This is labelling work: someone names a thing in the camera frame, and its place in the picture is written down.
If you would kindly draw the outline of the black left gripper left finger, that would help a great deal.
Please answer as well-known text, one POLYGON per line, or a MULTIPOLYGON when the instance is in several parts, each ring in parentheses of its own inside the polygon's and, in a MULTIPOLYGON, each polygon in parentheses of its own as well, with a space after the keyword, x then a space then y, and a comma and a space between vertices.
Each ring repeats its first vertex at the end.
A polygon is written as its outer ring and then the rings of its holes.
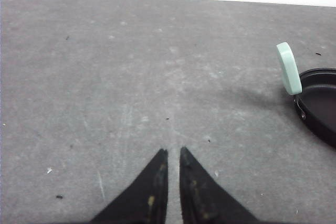
POLYGON ((137 178, 90 223, 165 223, 168 152, 160 149, 137 178))

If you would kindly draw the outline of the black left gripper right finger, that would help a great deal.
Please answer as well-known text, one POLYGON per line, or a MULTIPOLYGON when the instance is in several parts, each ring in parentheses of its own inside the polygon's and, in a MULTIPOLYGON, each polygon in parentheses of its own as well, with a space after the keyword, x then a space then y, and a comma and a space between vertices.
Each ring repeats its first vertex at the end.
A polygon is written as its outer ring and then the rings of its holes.
POLYGON ((187 147, 182 147, 180 151, 180 200, 184 223, 258 221, 214 181, 187 147))

